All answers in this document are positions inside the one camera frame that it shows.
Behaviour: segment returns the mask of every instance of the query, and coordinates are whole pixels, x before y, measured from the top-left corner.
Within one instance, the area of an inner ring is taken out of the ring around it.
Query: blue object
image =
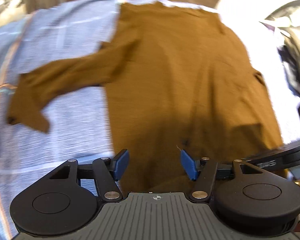
[[[185,169],[189,179],[195,181],[199,176],[199,172],[195,166],[195,161],[190,157],[190,155],[185,151],[181,150],[181,164]]]
[[[118,181],[121,179],[124,171],[128,167],[130,160],[129,151],[125,150],[125,152],[116,160],[115,168],[114,168],[114,181]]]

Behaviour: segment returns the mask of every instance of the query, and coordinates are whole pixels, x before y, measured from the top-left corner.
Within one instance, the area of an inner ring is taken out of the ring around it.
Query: light blue blanket
[[[162,1],[167,6],[214,11],[198,5]],[[131,2],[141,4],[154,0]],[[19,192],[68,159],[90,163],[96,158],[113,155],[103,88],[84,88],[53,100],[44,109],[51,124],[49,134],[33,131],[22,124],[7,125],[5,114],[20,73],[29,72],[50,61],[97,51],[102,41],[111,39],[119,8],[117,0],[77,0],[49,10],[39,10],[26,19],[0,29],[0,240],[10,239],[17,233],[10,218],[9,206]],[[293,106],[294,98],[284,88],[285,81],[282,80],[280,85],[270,85],[276,71],[283,71],[275,49],[272,60],[260,57],[260,53],[266,52],[251,49],[254,46],[261,47],[258,42],[265,43],[262,39],[258,41],[260,35],[250,30],[244,32],[244,28],[235,22],[232,25],[233,29],[237,28],[239,37],[246,40],[244,43],[248,47],[252,65],[264,74],[266,82],[268,80],[270,95],[277,98],[276,95],[280,93],[286,100],[289,97],[291,99],[290,106],[286,101],[282,105],[280,100],[273,103],[274,109],[290,107],[287,122],[284,113],[281,113],[283,117],[280,119],[279,110],[276,111],[282,134],[294,131],[284,141],[288,143],[300,138],[298,113]],[[260,28],[261,32],[265,32],[262,26]],[[92,181],[83,181],[82,186],[96,193]]]

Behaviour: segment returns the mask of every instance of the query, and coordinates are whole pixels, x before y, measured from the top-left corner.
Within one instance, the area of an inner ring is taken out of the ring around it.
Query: brown cloth
[[[217,161],[282,145],[262,75],[211,12],[123,4],[117,31],[99,52],[20,76],[8,122],[48,132],[42,108],[98,84],[106,89],[114,150],[130,151],[125,193],[160,184],[164,191],[179,189],[184,180],[176,178],[185,172],[177,147],[184,143],[194,158]]]

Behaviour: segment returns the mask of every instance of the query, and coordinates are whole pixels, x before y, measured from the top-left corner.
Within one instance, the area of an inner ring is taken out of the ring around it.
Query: long-sleeve shirt
[[[262,75],[215,13],[123,4],[100,51],[22,74],[7,120],[48,132],[42,108],[95,85],[106,89],[115,152],[130,151],[125,193],[173,191],[185,174],[179,148],[231,161],[282,145]]]

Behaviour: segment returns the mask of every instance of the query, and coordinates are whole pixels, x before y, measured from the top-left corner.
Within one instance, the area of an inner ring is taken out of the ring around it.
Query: gray ribbed plate
[[[38,240],[21,233],[15,240]],[[89,225],[49,240],[260,240],[228,228],[207,204],[189,202],[183,193],[130,193],[108,203]],[[264,240],[297,240],[292,233]]]

